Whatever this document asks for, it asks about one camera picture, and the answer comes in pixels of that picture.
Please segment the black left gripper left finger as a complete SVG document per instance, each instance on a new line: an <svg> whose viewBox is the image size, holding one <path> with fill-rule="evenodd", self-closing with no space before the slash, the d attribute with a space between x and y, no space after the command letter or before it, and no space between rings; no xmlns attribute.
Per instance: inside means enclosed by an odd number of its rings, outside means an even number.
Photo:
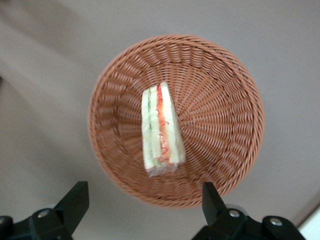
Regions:
<svg viewBox="0 0 320 240"><path fill-rule="evenodd" d="M35 211L14 223L8 215L0 217L2 240L71 240L90 205L88 182L79 181L53 208Z"/></svg>

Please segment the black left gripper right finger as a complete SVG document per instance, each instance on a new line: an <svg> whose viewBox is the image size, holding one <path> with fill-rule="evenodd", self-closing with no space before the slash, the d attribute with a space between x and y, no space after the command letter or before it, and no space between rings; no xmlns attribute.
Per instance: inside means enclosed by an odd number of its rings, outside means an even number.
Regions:
<svg viewBox="0 0 320 240"><path fill-rule="evenodd" d="M227 207L212 182L202 186L202 211L207 225L194 240L304 240L305 237L288 219L265 216L262 222L243 211Z"/></svg>

